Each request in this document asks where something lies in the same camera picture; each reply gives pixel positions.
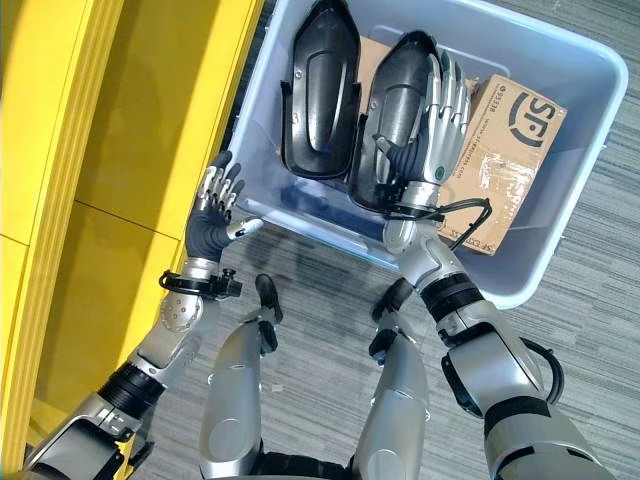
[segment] black cable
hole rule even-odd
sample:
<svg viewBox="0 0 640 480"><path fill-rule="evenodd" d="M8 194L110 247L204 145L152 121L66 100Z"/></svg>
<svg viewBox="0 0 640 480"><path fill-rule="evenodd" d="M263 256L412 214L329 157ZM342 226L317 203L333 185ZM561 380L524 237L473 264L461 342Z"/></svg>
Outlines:
<svg viewBox="0 0 640 480"><path fill-rule="evenodd" d="M445 214L470 207L482 207L482 212L480 212L480 215L475 222L469 224L469 228L466 230L466 232L460 235L460 238L458 238L449 247L452 251L462 245L473 234L473 232L475 232L480 227L480 225L482 225L485 220L489 218L491 212L493 212L493 209L491 208L491 203L489 202L488 198L469 198L467 200L460 200L458 202L453 202L449 205L438 208L438 213Z"/></svg>
<svg viewBox="0 0 640 480"><path fill-rule="evenodd" d="M469 224L469 228L449 247L452 251L462 245L471 235L475 232L480 225L482 225L487 218L493 212L491 208L491 202L488 198L467 198L465 200L458 200L457 202L443 205L430 212L424 212L424 214L417 217L409 217L414 220L429 220L436 217L442 217L442 215L457 210L463 210L465 208L482 207L482 212L478 216L475 222Z"/></svg>
<svg viewBox="0 0 640 480"><path fill-rule="evenodd" d="M520 340L522 340L525 347L537 353L549 363L551 373L553 374L553 381L549 395L547 395L547 402L551 404L556 403L560 399L560 396L562 396L562 391L564 390L564 371L562 370L562 365L560 365L560 362L553 354L553 350L546 349L528 338L520 337Z"/></svg>

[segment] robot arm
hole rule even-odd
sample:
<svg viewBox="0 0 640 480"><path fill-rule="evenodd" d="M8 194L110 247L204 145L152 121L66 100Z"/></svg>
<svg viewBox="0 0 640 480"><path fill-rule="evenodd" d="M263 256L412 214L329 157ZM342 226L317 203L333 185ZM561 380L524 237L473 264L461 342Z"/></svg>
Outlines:
<svg viewBox="0 0 640 480"><path fill-rule="evenodd" d="M439 187L458 160L469 102L455 62L446 53L440 62L431 60L430 105L417 138L402 148L376 139L404 180L394 209L401 215L388 221L385 246L449 348L442 369L458 404L485 421L490 477L610 480L576 427L545 398L540 370L523 340L438 237L432 213L438 212Z"/></svg>
<svg viewBox="0 0 640 480"><path fill-rule="evenodd" d="M187 225L188 259L180 274L162 275L160 284L168 294L155 325L104 386L27 458L26 478L113 478L124 461L116 442L130 439L145 412L182 376L214 325L218 301L240 295L235 272L218 271L222 250L259 229L262 221L231 224L230 210L244 182L234 183L240 166L227 168L230 160L231 153L223 152L206 169Z"/></svg>

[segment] brown cardboard box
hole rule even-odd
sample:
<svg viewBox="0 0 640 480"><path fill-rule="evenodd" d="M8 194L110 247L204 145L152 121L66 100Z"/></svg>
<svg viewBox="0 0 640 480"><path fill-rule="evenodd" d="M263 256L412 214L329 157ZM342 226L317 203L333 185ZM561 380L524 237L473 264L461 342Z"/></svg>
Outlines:
<svg viewBox="0 0 640 480"><path fill-rule="evenodd" d="M493 75L481 87L472 104L460 160L440 189L440 204L488 197L492 215L464 244L493 255L518 213L567 111L499 75ZM450 213L439 233L455 240L478 214L475 208Z"/></svg>

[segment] yellow cabinet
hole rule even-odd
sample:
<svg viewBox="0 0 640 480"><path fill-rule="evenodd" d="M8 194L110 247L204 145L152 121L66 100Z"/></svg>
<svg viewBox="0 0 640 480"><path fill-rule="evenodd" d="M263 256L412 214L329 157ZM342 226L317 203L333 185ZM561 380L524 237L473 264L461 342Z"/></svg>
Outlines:
<svg viewBox="0 0 640 480"><path fill-rule="evenodd" d="M2 2L3 474L153 323L261 6Z"/></svg>

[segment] light blue plastic bin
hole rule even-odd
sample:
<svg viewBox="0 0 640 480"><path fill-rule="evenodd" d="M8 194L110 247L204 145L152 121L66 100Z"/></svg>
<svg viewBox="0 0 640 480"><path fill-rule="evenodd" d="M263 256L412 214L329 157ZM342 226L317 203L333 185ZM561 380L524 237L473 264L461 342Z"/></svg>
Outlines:
<svg viewBox="0 0 640 480"><path fill-rule="evenodd" d="M345 193L289 173L279 157L280 81L313 0L280 0L251 77L230 149L247 185L240 207L265 220L388 268L383 220ZM610 48L544 22L473 0L352 0L362 35L393 46L423 29L456 55L467 76L498 73L568 109L567 118L504 242L492 256L461 252L473 280L499 308L533 294L603 148L627 88Z"/></svg>

